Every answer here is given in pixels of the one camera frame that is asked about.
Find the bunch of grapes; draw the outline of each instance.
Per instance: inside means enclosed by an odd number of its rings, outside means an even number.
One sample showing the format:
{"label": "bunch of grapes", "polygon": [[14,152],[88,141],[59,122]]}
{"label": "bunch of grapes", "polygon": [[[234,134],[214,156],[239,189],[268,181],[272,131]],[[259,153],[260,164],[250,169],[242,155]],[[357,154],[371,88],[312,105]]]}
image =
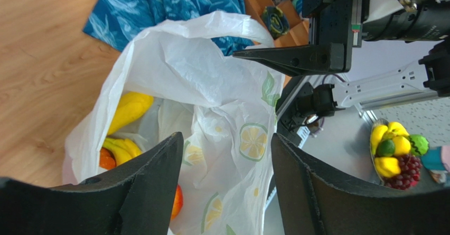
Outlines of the bunch of grapes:
{"label": "bunch of grapes", "polygon": [[397,157],[401,173],[392,178],[385,179],[385,186],[393,189],[406,190],[415,186],[420,181],[420,169],[422,163],[420,158],[412,155]]}

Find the wood grain surface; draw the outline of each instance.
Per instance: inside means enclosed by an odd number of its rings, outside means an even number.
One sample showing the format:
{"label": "wood grain surface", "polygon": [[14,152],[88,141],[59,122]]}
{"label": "wood grain surface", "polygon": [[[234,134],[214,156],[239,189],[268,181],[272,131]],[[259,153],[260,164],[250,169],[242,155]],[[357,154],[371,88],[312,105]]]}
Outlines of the wood grain surface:
{"label": "wood grain surface", "polygon": [[0,176],[61,184],[64,140],[119,53],[84,33],[97,0],[0,0]]}

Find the fruit bowl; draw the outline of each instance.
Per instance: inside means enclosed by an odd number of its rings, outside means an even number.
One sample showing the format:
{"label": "fruit bowl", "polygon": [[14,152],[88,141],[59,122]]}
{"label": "fruit bowl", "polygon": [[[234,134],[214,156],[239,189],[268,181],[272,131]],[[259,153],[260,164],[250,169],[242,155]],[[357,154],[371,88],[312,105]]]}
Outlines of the fruit bowl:
{"label": "fruit bowl", "polygon": [[415,149],[414,140],[415,138],[412,138],[400,123],[378,119],[373,124],[370,151],[381,185],[407,190],[420,181],[422,163],[418,152],[412,151]]}

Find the white plastic bag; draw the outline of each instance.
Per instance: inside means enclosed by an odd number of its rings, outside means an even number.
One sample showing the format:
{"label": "white plastic bag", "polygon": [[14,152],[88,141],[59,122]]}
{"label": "white plastic bag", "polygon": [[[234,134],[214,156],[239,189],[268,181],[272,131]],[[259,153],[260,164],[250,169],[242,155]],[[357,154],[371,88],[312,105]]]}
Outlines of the white plastic bag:
{"label": "white plastic bag", "polygon": [[93,111],[68,136],[63,182],[99,173],[99,151],[120,96],[146,93],[159,99],[118,134],[148,149],[183,133],[184,206],[171,222],[174,234],[262,234],[273,174],[269,140],[284,76],[224,57],[210,40],[221,36],[273,46],[249,16],[224,12],[166,21],[138,34],[115,63]]}

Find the lemon slice print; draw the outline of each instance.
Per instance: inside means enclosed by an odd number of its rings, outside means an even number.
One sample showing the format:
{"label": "lemon slice print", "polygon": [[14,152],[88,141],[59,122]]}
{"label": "lemon slice print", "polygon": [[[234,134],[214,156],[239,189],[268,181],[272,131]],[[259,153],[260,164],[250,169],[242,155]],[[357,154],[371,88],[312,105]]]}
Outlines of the lemon slice print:
{"label": "lemon slice print", "polygon": [[240,131],[240,153],[243,157],[260,161],[264,157],[267,146],[267,129],[263,125],[247,123]]}
{"label": "lemon slice print", "polygon": [[205,158],[201,148],[191,145],[191,142],[189,141],[184,143],[183,164],[192,166],[200,164],[204,160]]}
{"label": "lemon slice print", "polygon": [[220,218],[222,215],[222,201],[219,198],[219,193],[215,193],[211,199],[209,199],[205,210],[203,211],[202,219],[202,234],[208,231],[211,226]]}

